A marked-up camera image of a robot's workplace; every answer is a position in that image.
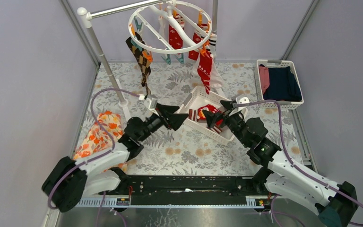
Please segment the red dotted sock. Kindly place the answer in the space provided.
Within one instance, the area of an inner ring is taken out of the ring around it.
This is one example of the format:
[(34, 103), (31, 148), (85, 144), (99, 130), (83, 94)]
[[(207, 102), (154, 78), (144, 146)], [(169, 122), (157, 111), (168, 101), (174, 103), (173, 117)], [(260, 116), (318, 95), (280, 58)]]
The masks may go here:
[(199, 54), (199, 58), (200, 58), (200, 64), (202, 69), (204, 70), (204, 72), (206, 73), (206, 76), (200, 78), (201, 82), (204, 86), (205, 92), (207, 94), (209, 94), (210, 92), (210, 73), (211, 73), (211, 69), (212, 69), (212, 58), (210, 57), (204, 57), (201, 54)]

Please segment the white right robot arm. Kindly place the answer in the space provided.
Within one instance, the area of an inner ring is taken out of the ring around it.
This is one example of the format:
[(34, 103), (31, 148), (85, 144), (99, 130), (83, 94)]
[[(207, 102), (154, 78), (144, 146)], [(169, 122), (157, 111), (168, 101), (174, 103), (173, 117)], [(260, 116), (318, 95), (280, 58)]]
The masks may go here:
[(247, 155), (264, 175), (252, 182), (256, 194), (278, 194), (304, 206), (318, 216), (327, 227), (346, 227), (358, 209), (352, 201), (355, 187), (349, 182), (337, 183), (292, 159), (277, 144), (266, 137), (268, 130), (262, 120), (245, 119), (242, 101), (222, 100), (224, 112), (199, 111), (209, 128), (218, 122), (227, 127), (238, 141), (248, 148)]

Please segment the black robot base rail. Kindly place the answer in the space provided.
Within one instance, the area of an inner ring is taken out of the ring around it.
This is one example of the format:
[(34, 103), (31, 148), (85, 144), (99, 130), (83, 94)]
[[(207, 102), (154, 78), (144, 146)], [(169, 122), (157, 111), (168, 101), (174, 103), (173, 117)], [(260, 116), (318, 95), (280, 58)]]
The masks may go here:
[(264, 183), (246, 176), (127, 175), (106, 192), (132, 206), (265, 207), (274, 197)]

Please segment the white round clip hanger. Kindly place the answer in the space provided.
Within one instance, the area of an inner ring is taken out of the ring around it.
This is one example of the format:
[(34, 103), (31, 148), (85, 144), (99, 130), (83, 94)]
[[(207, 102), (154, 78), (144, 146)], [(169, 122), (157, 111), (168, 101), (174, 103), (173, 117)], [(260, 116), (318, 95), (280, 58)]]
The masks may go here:
[[(159, 28), (144, 18), (144, 10), (158, 16)], [(154, 35), (163, 48), (142, 41), (141, 29)], [(202, 8), (180, 0), (146, 0), (138, 3), (128, 22), (131, 42), (149, 53), (182, 54), (206, 50), (213, 31), (213, 23)]]

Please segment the white sock with black stripes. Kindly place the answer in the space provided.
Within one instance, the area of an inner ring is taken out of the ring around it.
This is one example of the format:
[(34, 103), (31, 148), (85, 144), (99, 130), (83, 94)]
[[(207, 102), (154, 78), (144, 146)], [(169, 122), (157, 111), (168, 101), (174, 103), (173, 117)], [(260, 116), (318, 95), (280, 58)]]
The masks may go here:
[(213, 88), (221, 88), (224, 84), (223, 78), (220, 76), (216, 66), (215, 66), (215, 58), (216, 58), (216, 42), (217, 42), (217, 35), (211, 33), (209, 38), (209, 48), (212, 56), (212, 69), (210, 73), (210, 81), (209, 84)]

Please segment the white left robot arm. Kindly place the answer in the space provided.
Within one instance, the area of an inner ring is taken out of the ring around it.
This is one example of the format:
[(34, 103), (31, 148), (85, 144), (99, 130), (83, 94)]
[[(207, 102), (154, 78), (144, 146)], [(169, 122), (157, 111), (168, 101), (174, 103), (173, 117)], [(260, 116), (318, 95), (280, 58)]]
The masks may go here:
[(111, 147), (77, 160), (61, 158), (42, 184), (48, 207), (67, 212), (83, 197), (105, 191), (126, 192), (127, 180), (111, 167), (135, 158), (144, 148), (142, 142), (161, 127), (178, 130), (189, 117), (178, 110), (178, 106), (157, 103), (145, 120), (130, 118), (123, 135)]

